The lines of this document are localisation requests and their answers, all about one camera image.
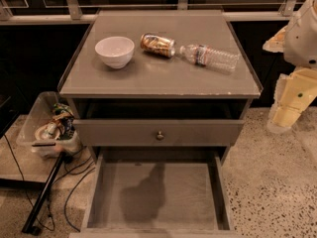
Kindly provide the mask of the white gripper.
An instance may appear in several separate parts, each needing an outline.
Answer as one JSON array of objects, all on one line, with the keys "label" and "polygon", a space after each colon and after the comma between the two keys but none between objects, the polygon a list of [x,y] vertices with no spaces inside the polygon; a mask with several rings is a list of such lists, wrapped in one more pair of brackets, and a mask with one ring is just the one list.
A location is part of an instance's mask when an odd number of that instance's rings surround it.
[{"label": "white gripper", "polygon": [[[281,28],[263,45],[271,53],[284,52],[286,28]],[[317,98],[317,69],[298,66],[290,75],[281,74],[274,91],[266,127],[271,133],[288,131]]]}]

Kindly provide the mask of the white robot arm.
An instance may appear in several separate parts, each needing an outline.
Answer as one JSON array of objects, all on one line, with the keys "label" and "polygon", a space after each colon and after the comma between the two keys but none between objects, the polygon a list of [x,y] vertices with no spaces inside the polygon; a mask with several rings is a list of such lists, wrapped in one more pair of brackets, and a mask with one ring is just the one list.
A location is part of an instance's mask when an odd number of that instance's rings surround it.
[{"label": "white robot arm", "polygon": [[317,98],[317,0],[306,0],[263,49],[283,53],[295,66],[290,75],[279,76],[266,124],[272,133],[284,133]]}]

